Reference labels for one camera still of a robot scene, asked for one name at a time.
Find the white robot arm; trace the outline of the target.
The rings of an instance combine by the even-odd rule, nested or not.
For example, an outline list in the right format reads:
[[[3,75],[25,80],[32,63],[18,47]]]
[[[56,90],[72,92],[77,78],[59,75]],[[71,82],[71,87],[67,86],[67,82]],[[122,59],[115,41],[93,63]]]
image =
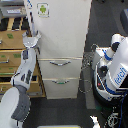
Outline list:
[[[30,98],[27,91],[36,65],[35,47],[41,38],[39,32],[28,37],[22,34],[26,47],[21,52],[21,64],[11,78],[12,87],[8,89],[0,101],[0,128],[23,128],[23,123],[30,111]]]

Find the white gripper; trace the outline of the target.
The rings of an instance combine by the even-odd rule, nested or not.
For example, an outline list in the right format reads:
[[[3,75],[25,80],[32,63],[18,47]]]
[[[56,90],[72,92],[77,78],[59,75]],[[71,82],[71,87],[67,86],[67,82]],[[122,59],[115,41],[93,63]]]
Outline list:
[[[36,31],[35,37],[27,37],[28,36],[28,31],[25,31],[22,34],[23,39],[23,44],[26,48],[33,48],[37,45],[38,39],[41,38],[41,34],[39,31]]]

